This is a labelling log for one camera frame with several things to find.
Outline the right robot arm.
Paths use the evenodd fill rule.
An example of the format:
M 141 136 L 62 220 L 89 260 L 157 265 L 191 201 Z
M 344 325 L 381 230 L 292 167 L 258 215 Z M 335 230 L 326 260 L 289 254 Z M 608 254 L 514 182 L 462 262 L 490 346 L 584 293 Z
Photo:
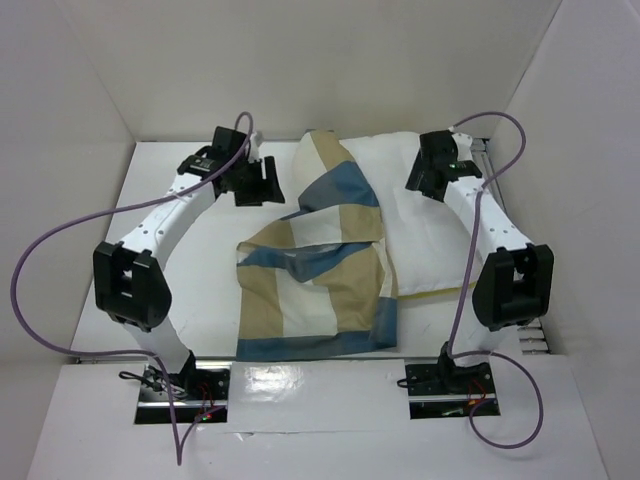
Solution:
M 424 133 L 406 183 L 409 191 L 446 205 L 472 236 L 482 263 L 470 297 L 473 315 L 454 317 L 455 336 L 442 346 L 434 364 L 413 364 L 399 386 L 411 396 L 462 395 L 487 388 L 487 353 L 508 332 L 547 313 L 554 254 L 536 245 L 508 218 L 472 160 L 472 139 L 451 129 Z

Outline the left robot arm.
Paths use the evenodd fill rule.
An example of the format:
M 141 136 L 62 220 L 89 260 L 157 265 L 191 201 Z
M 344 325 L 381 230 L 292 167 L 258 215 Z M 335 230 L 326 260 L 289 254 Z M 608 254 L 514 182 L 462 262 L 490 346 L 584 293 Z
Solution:
M 160 204 L 121 240 L 103 241 L 93 253 L 97 308 L 151 353 L 163 389 L 176 399 L 193 394 L 206 375 L 169 319 L 172 294 L 164 269 L 193 223 L 221 195 L 232 193 L 238 206 L 284 202 L 275 160 L 262 158 L 259 145 L 255 133 L 217 127 L 211 143 L 178 166 Z

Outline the blue beige checked pillowcase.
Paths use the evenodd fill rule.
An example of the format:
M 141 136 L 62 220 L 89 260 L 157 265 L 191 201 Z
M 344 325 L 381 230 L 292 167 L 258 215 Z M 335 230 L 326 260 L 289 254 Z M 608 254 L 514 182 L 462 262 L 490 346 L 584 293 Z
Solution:
M 236 248 L 237 360 L 314 360 L 395 347 L 398 280 L 374 190 L 329 131 L 301 138 L 292 170 L 297 211 Z

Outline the white pillow yellow edge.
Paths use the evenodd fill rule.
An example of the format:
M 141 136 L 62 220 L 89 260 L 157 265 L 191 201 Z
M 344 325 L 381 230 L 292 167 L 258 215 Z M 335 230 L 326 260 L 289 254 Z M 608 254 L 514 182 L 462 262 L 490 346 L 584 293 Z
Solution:
M 458 289 L 470 235 L 445 204 L 406 189 L 419 135 L 396 132 L 343 139 L 380 204 L 402 298 Z

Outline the aluminium rail front edge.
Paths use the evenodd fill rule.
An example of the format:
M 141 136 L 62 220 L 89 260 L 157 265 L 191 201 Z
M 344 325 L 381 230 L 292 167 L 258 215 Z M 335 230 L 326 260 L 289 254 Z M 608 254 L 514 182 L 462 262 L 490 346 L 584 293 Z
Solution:
M 433 364 L 437 362 L 436 357 L 419 357 L 419 356 L 367 356 L 367 355 L 355 355 L 355 356 L 338 356 L 326 359 L 314 359 L 314 360 L 284 360 L 275 361 L 275 364 L 290 364 L 290 363 L 316 363 L 316 362 L 352 362 L 352 361 L 387 361 L 387 360 L 401 360 L 408 363 L 427 363 Z M 148 359 L 142 356 L 106 356 L 106 357 L 74 357 L 71 360 L 72 364 L 80 365 L 96 365 L 96 364 L 119 364 L 119 363 L 147 363 Z M 213 366 L 213 365 L 231 365 L 238 363 L 238 360 L 231 357 L 199 357 L 196 359 L 198 367 Z

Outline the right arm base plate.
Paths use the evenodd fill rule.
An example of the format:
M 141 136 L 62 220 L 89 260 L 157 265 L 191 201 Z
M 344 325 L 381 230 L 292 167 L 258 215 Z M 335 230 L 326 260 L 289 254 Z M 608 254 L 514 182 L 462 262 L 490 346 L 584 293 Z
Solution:
M 409 363 L 396 385 L 408 395 L 412 420 L 499 416 L 500 407 L 491 369 L 487 363 L 463 368 L 450 381 L 440 378 L 435 363 Z

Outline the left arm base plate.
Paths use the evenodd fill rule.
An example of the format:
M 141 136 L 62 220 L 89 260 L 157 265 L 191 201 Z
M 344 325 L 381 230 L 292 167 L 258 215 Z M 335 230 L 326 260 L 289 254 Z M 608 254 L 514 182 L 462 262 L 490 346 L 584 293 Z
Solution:
M 198 365 L 202 378 L 190 390 L 172 386 L 178 424 L 190 424 L 198 415 L 202 423 L 226 423 L 231 364 L 204 362 Z M 136 425 L 170 424 L 167 387 L 160 373 L 146 366 L 141 374 L 120 371 L 121 380 L 135 382 L 139 387 L 134 423 Z

